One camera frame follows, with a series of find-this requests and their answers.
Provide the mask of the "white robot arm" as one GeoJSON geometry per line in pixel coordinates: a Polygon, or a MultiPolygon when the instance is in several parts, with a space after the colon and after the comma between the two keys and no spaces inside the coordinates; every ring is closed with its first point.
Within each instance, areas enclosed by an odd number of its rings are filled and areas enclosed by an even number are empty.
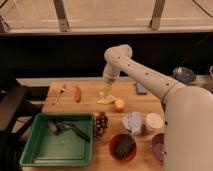
{"type": "Polygon", "coordinates": [[[124,72],[165,106],[163,170],[213,171],[213,93],[133,61],[127,44],[107,49],[104,58],[106,82],[124,72]]]}

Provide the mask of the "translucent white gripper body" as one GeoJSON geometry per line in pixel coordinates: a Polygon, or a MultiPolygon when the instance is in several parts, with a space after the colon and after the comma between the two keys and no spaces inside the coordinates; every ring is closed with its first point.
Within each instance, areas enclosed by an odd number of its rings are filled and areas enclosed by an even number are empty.
{"type": "Polygon", "coordinates": [[[120,76],[120,69],[111,65],[106,65],[103,71],[103,79],[106,83],[115,82],[120,76]]]}

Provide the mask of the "yellowish translucent gripper fingers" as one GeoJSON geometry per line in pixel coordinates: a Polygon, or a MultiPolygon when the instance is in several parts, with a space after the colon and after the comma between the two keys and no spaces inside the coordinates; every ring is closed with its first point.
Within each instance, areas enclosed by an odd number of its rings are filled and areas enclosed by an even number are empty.
{"type": "Polygon", "coordinates": [[[103,96],[107,97],[108,95],[111,94],[111,91],[112,91],[112,84],[106,83],[104,88],[103,88],[103,96]]]}

